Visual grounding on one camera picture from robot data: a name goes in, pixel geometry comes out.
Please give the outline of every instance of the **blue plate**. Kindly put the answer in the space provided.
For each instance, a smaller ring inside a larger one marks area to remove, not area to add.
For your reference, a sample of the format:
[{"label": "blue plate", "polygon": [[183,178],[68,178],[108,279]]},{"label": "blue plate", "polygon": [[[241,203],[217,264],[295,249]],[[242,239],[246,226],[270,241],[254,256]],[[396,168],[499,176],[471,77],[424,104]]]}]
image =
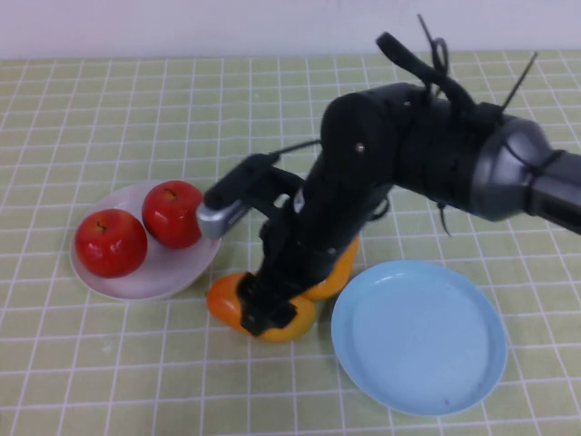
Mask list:
[{"label": "blue plate", "polygon": [[335,304],[331,335],[353,382],[411,415],[479,403],[507,361],[494,306],[465,277],[431,263],[382,263],[359,274]]}]

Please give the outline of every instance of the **grid pattern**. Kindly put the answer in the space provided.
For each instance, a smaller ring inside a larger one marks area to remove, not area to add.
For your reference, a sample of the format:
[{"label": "grid pattern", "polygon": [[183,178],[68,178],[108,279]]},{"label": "grid pattern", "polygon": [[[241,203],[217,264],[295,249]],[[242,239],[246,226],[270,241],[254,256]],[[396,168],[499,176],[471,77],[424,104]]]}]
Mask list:
[{"label": "grid pattern", "polygon": [[[499,102],[529,53],[453,54],[477,100]],[[362,234],[375,263],[444,264],[502,313],[504,378],[470,411],[420,419],[387,410],[345,376],[330,307],[294,343],[251,341],[208,316],[212,281],[258,266],[257,213],[169,301],[124,304],[76,281],[66,248],[87,208],[145,180],[206,189],[249,152],[318,134],[335,96],[411,80],[379,56],[143,59],[0,64],[0,435],[190,436],[581,434],[581,239],[542,220],[486,223],[395,189]],[[540,56],[510,112],[581,153],[581,52]],[[315,149],[285,155],[308,172]]]}]

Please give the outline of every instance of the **red apple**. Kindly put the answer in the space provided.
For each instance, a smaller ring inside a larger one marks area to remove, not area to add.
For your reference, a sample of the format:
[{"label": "red apple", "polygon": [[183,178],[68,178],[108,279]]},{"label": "red apple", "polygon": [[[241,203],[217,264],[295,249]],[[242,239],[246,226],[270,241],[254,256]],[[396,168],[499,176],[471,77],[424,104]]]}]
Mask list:
[{"label": "red apple", "polygon": [[202,202],[202,192],[189,183],[171,180],[158,184],[143,201],[143,225],[161,245],[190,247],[202,237],[196,219]]},{"label": "red apple", "polygon": [[121,209],[105,209],[86,217],[74,236],[84,267],[103,278],[135,271],[147,254],[147,234],[137,218]]}]

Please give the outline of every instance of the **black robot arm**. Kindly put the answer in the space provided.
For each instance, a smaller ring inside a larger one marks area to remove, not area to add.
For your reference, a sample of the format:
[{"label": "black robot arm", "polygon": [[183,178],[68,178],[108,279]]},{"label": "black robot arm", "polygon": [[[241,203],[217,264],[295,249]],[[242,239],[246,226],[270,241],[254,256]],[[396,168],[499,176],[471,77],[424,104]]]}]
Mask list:
[{"label": "black robot arm", "polygon": [[[429,39],[435,53],[438,40]],[[517,86],[503,105],[475,104],[448,77],[447,56],[442,62],[434,54],[432,68],[389,34],[378,45],[424,86],[390,84],[338,97],[323,115],[321,152],[304,181],[273,165],[305,144],[254,154],[214,185],[198,210],[211,239],[250,208],[268,218],[261,267],[237,292],[241,325],[254,335],[293,319],[290,299],[330,275],[365,224],[388,210],[394,185],[489,221],[528,213],[581,233],[581,156],[553,150],[538,124],[504,114]],[[432,85],[447,98],[431,93]],[[289,198],[275,207],[281,194]]]}]

